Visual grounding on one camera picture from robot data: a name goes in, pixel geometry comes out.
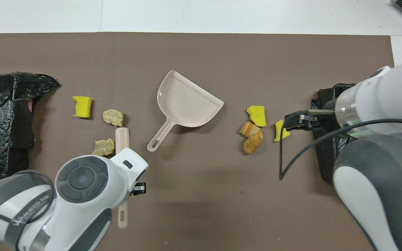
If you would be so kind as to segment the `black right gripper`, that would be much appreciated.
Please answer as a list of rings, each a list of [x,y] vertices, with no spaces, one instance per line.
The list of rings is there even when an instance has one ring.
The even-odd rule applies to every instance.
[[[304,131],[333,132],[338,130],[338,122],[333,113],[302,113],[299,129]]]

